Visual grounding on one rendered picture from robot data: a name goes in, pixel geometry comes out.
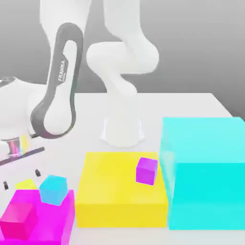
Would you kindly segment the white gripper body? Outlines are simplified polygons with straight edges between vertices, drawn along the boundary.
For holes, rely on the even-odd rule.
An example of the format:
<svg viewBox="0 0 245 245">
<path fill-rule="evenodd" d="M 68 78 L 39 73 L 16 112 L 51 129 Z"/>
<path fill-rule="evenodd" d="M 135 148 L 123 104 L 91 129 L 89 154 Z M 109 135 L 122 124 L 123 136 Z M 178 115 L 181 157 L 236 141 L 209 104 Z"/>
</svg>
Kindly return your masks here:
<svg viewBox="0 0 245 245">
<path fill-rule="evenodd" d="M 20 176 L 23 173 L 34 174 L 34 167 L 38 165 L 43 166 L 44 175 L 44 147 L 32 149 L 26 153 L 17 154 L 15 156 L 0 155 L 0 178 L 9 178 L 15 174 Z"/>
</svg>

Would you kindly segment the small yellow cube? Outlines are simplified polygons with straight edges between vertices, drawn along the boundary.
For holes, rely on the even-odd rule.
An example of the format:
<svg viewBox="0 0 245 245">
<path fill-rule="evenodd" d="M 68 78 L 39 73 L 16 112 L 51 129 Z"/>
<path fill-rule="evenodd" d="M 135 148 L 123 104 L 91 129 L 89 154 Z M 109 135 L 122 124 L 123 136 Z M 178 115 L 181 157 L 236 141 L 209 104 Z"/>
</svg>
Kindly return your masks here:
<svg viewBox="0 0 245 245">
<path fill-rule="evenodd" d="M 27 190 L 27 189 L 37 189 L 36 184 L 32 179 L 26 179 L 15 184 L 15 189 Z"/>
</svg>

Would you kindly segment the small blue cube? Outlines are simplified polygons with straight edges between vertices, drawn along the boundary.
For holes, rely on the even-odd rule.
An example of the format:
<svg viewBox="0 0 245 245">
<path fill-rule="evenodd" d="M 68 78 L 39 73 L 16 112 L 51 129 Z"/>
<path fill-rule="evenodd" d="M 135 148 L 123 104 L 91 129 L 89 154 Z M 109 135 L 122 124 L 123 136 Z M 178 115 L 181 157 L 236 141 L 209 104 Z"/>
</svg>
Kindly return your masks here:
<svg viewBox="0 0 245 245">
<path fill-rule="evenodd" d="M 49 175 L 40 185 L 39 191 L 43 203 L 60 206 L 68 194 L 67 179 Z"/>
</svg>

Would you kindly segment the small pink cube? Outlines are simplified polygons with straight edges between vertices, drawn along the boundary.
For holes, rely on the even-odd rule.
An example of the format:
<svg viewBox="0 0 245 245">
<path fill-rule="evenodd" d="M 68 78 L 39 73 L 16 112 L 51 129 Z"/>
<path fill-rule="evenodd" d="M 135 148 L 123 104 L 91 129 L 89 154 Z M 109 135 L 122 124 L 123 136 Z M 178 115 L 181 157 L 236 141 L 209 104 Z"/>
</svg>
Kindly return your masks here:
<svg viewBox="0 0 245 245">
<path fill-rule="evenodd" d="M 5 239 L 28 240 L 36 224 L 36 207 L 32 203 L 12 202 L 0 218 Z"/>
</svg>

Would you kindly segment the small purple cube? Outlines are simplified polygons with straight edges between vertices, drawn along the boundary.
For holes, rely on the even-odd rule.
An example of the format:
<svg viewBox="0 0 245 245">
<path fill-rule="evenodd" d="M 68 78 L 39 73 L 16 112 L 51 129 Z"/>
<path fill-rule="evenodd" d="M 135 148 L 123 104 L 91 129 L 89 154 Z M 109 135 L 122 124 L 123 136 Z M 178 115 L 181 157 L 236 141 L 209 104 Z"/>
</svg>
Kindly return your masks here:
<svg viewBox="0 0 245 245">
<path fill-rule="evenodd" d="M 156 159 L 141 157 L 136 166 L 135 181 L 153 186 L 158 170 L 158 161 Z"/>
</svg>

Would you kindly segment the large magenta box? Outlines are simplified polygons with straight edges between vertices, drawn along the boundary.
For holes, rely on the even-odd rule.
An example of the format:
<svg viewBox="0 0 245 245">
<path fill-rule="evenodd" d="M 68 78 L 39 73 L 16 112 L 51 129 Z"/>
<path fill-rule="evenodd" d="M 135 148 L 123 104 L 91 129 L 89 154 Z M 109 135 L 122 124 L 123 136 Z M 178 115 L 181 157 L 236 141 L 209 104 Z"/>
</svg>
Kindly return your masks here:
<svg viewBox="0 0 245 245">
<path fill-rule="evenodd" d="M 75 218 L 73 190 L 68 191 L 59 206 L 42 202 L 37 189 L 17 190 L 9 204 L 21 202 L 35 206 L 37 224 L 27 240 L 4 238 L 0 228 L 0 245 L 69 245 Z"/>
</svg>

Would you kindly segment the large yellow box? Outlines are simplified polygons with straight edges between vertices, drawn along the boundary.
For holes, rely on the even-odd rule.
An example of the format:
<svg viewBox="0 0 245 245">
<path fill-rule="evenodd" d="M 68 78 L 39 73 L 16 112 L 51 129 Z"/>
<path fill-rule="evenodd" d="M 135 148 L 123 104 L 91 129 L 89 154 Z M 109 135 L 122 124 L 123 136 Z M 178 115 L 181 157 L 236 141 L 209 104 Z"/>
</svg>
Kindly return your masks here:
<svg viewBox="0 0 245 245">
<path fill-rule="evenodd" d="M 87 152 L 75 201 L 79 228 L 162 228 L 168 200 L 158 169 L 154 185 L 136 182 L 141 157 L 156 152 Z"/>
</svg>

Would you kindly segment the large cyan box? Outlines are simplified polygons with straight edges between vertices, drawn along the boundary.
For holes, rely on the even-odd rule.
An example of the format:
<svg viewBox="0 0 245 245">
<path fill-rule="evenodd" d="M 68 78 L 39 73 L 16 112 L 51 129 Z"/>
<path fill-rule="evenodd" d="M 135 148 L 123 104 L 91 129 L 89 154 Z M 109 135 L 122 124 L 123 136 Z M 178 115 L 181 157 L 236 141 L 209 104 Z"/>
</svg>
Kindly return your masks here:
<svg viewBox="0 0 245 245">
<path fill-rule="evenodd" d="M 171 230 L 245 230 L 245 121 L 163 118 L 159 161 Z"/>
</svg>

